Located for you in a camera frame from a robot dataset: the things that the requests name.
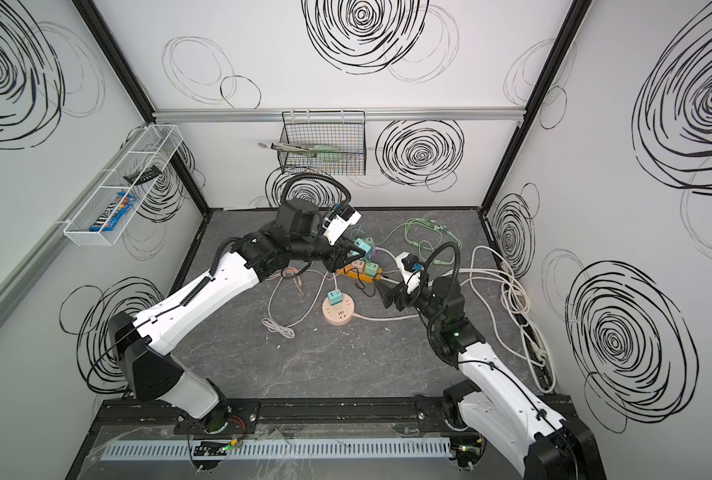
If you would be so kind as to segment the light green charger adapter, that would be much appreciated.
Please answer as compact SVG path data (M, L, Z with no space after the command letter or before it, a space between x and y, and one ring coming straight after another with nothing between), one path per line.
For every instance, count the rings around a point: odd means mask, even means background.
M367 262L364 267L364 274L368 277L375 278L380 272L380 266L377 263Z

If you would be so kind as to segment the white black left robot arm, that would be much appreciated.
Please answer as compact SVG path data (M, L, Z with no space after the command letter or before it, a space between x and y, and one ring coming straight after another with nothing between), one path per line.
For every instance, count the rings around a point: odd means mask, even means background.
M210 268L185 287L136 314L114 315L108 323L111 352L135 398L166 402L206 431L221 431L232 417L227 398L176 360L174 349L219 308L293 261L320 261L336 272L362 258L365 250L345 235L360 219L347 202L322 213L310 201L285 200L275 220L225 240Z

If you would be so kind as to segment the pink charger adapter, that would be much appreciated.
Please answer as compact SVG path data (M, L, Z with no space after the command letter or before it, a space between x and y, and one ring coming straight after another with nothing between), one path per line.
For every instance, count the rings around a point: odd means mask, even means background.
M364 272L366 263L362 260L355 260L351 263L351 266L354 267L359 273Z

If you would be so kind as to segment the teal charger adapter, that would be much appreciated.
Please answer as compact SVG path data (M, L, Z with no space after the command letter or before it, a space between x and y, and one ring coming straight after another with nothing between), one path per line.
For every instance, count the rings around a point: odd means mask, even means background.
M374 252L374 241L372 238L357 238L355 244L361 250L364 251L364 257L369 259L372 257Z
M328 302L331 306L340 304L344 299L344 295L340 289L331 290L328 293L327 297L328 297Z

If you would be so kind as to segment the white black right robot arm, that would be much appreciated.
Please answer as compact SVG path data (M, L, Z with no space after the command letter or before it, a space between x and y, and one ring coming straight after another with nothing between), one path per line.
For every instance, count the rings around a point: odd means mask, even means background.
M416 310L434 353L465 376L444 392L450 425L479 433L524 479L605 478L591 430L553 409L503 364L467 318L458 280L440 277L414 289L378 280L375 287L385 307Z

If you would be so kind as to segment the round pink power socket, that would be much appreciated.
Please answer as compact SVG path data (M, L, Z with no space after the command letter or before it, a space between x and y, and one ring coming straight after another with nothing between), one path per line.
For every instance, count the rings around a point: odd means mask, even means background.
M355 316L353 298L347 293L342 293L340 297L340 302L336 304L332 304L331 299L327 297L322 306L325 321L338 327L347 325Z

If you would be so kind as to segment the blue candy packet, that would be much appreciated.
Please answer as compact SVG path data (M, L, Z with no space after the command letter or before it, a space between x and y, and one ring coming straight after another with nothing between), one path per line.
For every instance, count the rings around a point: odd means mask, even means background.
M122 218L135 206L137 198L130 194L119 192L106 207L103 213L90 226L90 232L114 231Z

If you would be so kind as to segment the orange power strip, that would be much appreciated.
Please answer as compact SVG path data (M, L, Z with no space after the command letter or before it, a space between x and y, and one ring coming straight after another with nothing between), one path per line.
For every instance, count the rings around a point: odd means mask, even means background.
M361 272L360 270L358 270L358 269L356 269L356 268L354 268L354 267L352 267L352 266L348 266L348 267L345 268L345 269L339 269L339 270L337 270L337 271L336 271L336 275L337 275L337 276L342 275L342 276L350 277L350 278L353 278L353 279L356 279L356 280L361 280L361 281L366 282L366 283L373 283L375 280L381 280L381 279L384 278L384 276L382 275L382 271L381 271L381 270L379 270L378 273L377 273L375 276L371 276L371 275L367 275L367 274L364 273L364 272Z

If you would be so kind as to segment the green tongs in basket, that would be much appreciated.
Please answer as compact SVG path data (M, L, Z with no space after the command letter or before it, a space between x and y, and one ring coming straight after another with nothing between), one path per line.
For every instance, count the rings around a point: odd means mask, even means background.
M282 169L293 166L323 168L341 161L345 156L343 151L324 144L299 145L285 142L266 144L259 142L258 146L262 149L275 151Z

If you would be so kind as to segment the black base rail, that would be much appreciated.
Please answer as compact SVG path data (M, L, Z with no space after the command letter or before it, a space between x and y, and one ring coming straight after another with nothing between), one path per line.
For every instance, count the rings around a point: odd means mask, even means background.
M171 426L177 434L248 435L261 425L387 424L422 433L455 432L462 420L440 397L230 399L224 426L207 429L205 422L163 401L106 400L92 424L104 426Z

